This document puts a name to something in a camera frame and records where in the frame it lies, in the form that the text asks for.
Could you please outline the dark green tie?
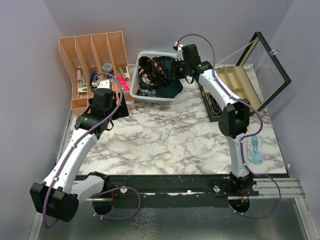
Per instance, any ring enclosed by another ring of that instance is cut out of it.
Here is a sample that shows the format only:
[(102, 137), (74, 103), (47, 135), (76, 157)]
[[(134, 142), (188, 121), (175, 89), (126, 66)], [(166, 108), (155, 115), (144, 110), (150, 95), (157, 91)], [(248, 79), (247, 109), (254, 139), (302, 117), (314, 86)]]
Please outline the dark green tie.
[(180, 80), (165, 79), (157, 82), (158, 88), (155, 90), (157, 98), (175, 98), (182, 90), (183, 85)]

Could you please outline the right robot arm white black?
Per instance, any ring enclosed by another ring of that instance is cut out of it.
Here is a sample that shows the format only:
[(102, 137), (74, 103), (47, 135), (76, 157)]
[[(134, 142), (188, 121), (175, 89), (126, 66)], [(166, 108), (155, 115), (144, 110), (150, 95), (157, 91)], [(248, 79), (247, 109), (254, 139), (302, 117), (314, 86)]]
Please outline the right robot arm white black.
[(195, 44), (175, 43), (175, 72), (178, 77), (191, 77), (206, 88), (220, 106), (220, 132), (226, 137), (231, 159), (230, 191), (240, 196), (253, 182), (253, 174), (244, 156), (244, 137), (250, 123), (250, 102), (234, 94), (220, 79), (208, 61), (201, 61)]

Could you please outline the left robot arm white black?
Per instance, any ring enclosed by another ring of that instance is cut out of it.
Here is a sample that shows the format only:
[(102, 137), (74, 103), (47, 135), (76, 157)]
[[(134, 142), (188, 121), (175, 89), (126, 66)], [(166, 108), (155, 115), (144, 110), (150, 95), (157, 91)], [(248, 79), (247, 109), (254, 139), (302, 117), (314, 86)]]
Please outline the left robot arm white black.
[(79, 205), (97, 194), (103, 198), (111, 190), (106, 176), (91, 173), (81, 183), (75, 184), (77, 173), (91, 148), (97, 143), (113, 120), (129, 115), (122, 92), (99, 87), (88, 108), (77, 117), (74, 131), (65, 151), (53, 170), (41, 183), (33, 183), (30, 196), (35, 210), (42, 214), (45, 228), (52, 228), (58, 221), (69, 222)]

